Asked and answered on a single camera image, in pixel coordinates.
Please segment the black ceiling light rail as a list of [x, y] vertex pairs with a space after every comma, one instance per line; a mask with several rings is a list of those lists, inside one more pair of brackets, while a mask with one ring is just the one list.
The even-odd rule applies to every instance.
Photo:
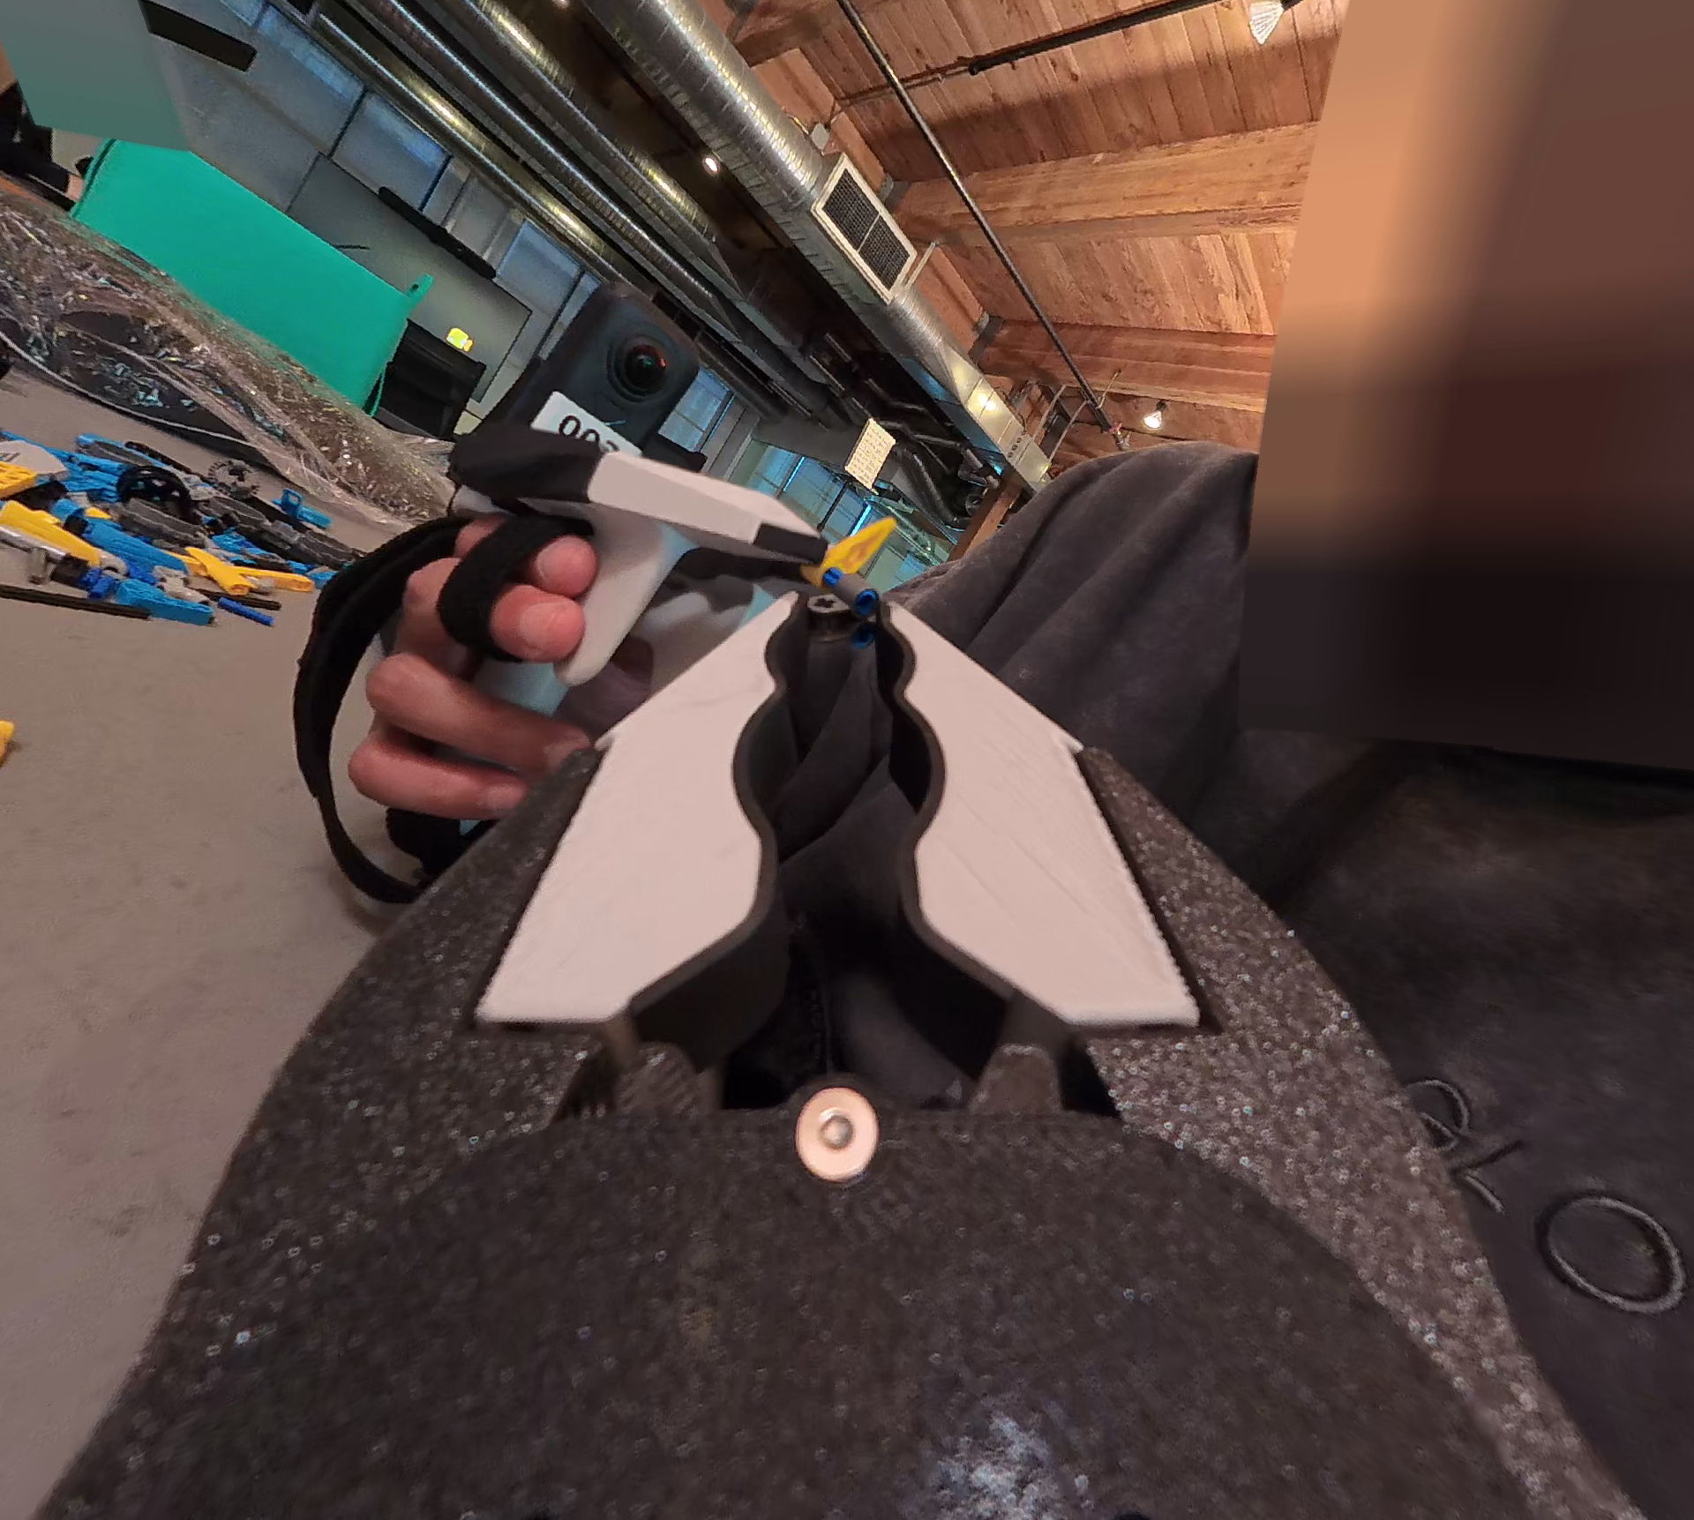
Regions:
[[1168, 18], [1186, 18], [1186, 12], [1198, 12], [1198, 10], [1214, 10], [1214, 4], [1232, 4], [1232, 0], [1133, 4], [1133, 10], [1123, 10], [1123, 12], [1095, 18], [1095, 23], [1080, 23], [1080, 29], [1064, 29], [1064, 30], [1020, 43], [1020, 47], [973, 55], [957, 66], [966, 78], [982, 78], [982, 72], [1014, 66], [1014, 65], [1025, 65], [1025, 61], [1038, 61], [1038, 55], [1053, 55], [1053, 49], [1089, 47], [1089, 43], [1123, 36], [1123, 30], [1133, 30], [1133, 29], [1154, 29], [1154, 23], [1168, 23]]

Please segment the person's right forearm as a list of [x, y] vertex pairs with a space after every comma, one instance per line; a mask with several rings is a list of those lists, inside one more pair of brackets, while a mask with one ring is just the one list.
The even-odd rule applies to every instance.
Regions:
[[898, 603], [1264, 884], [1255, 808], [1233, 805], [1255, 478], [1257, 459], [1219, 443], [1080, 464]]

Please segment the person's right hand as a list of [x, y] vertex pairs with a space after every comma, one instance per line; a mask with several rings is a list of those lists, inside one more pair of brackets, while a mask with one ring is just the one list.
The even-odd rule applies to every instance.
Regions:
[[[347, 754], [347, 783], [389, 812], [502, 816], [589, 746], [573, 723], [477, 692], [477, 657], [442, 622], [442, 588], [495, 529], [498, 516], [466, 522], [450, 560], [408, 577], [396, 643], [366, 673], [370, 730]], [[573, 657], [589, 585], [596, 550], [582, 536], [560, 536], [498, 588], [492, 638], [519, 661]]]

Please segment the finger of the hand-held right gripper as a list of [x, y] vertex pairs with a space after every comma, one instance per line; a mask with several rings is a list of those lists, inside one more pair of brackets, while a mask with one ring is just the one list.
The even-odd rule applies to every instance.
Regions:
[[668, 585], [647, 597], [632, 638], [645, 643], [645, 684], [662, 692], [745, 622], [754, 622], [777, 597], [795, 596], [795, 577], [745, 577], [745, 574], [672, 574]]
[[770, 493], [653, 459], [606, 453], [586, 482], [586, 504], [613, 536], [672, 529], [687, 550], [816, 561], [825, 536]]

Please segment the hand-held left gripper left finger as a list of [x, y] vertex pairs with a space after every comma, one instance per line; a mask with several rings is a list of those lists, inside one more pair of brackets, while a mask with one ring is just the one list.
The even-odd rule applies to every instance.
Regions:
[[599, 746], [481, 1026], [764, 1028], [785, 992], [770, 805], [795, 774], [800, 597], [766, 603]]

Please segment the black ceiling pipe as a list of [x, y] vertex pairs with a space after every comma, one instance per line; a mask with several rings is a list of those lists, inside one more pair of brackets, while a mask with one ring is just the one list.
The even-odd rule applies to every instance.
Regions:
[[1089, 375], [1080, 370], [1080, 365], [1070, 358], [1056, 321], [1050, 319], [1050, 308], [1034, 298], [1031, 281], [1020, 279], [1015, 259], [1007, 254], [1003, 236], [989, 226], [986, 211], [975, 205], [975, 196], [966, 191], [966, 175], [957, 172], [957, 165], [950, 160], [942, 139], [934, 135], [934, 129], [928, 121], [928, 112], [919, 107], [914, 90], [902, 85], [898, 66], [883, 61], [883, 49], [874, 47], [873, 29], [863, 23], [859, 4], [853, 0], [833, 0], [833, 10], [844, 12], [844, 23], [853, 29], [859, 47], [866, 49], [873, 66], [881, 72], [881, 80], [891, 85], [891, 94], [898, 99], [902, 119], [919, 129], [923, 145], [932, 150], [932, 160], [939, 165], [950, 191], [963, 199], [966, 211], [966, 222], [986, 236], [989, 254], [997, 259], [997, 268], [1007, 273], [1007, 281], [1015, 287], [1015, 296], [1025, 298], [1031, 319], [1038, 321], [1038, 331], [1050, 335], [1050, 343], [1056, 348], [1067, 375], [1074, 380], [1074, 397], [1084, 401], [1095, 428], [1112, 441], [1116, 453], [1124, 453], [1124, 429], [1112, 424], [1105, 397], [1089, 388]]

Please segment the pile of building bricks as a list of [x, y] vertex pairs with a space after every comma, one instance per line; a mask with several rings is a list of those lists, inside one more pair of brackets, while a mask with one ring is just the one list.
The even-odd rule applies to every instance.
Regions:
[[284, 596], [317, 596], [354, 561], [300, 491], [261, 493], [235, 459], [185, 468], [102, 437], [48, 448], [2, 429], [0, 542], [26, 561], [2, 597], [185, 625], [274, 625]]

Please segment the silver ventilation duct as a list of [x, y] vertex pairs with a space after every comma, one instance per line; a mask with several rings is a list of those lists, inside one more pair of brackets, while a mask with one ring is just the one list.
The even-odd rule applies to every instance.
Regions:
[[[760, 302], [737, 287], [720, 239], [687, 191], [660, 172], [606, 107], [540, 47], [498, 0], [342, 0], [375, 23], [418, 65], [485, 65], [495, 85], [519, 90], [540, 131], [599, 175], [619, 199], [647, 215], [677, 243], [689, 243], [697, 279], [749, 321]], [[919, 380], [919, 389], [1025, 491], [1050, 482], [1050, 453], [997, 401], [975, 365], [950, 342], [919, 287], [923, 254], [881, 205], [847, 156], [816, 156], [800, 121], [754, 78], [697, 0], [573, 0], [606, 30], [623, 61], [705, 139], [705, 150], [770, 218], [777, 236], [808, 259], [873, 342]]]

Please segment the teal green panel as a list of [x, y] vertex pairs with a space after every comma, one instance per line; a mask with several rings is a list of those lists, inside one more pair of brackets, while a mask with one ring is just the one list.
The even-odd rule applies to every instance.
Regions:
[[436, 287], [389, 287], [192, 150], [102, 139], [70, 218], [370, 411]]

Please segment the yellow long wedge brick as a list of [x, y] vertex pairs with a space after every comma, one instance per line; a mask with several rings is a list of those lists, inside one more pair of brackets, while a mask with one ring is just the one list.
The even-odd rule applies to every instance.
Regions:
[[847, 577], [866, 577], [883, 542], [898, 529], [894, 516], [863, 522], [853, 536], [833, 542], [816, 561], [812, 585], [840, 588]]

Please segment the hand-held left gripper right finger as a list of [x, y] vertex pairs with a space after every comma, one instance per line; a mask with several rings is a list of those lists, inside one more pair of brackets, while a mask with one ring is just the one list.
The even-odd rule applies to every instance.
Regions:
[[894, 712], [919, 723], [932, 768], [919, 935], [1064, 1028], [1198, 1026], [1080, 746], [906, 606], [883, 606], [883, 637]]

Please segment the clear plastic bag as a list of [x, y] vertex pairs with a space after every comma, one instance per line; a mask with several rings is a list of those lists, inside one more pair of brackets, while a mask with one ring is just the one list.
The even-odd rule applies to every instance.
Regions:
[[389, 522], [450, 510], [446, 443], [404, 441], [43, 196], [2, 181], [0, 335], [12, 368]]

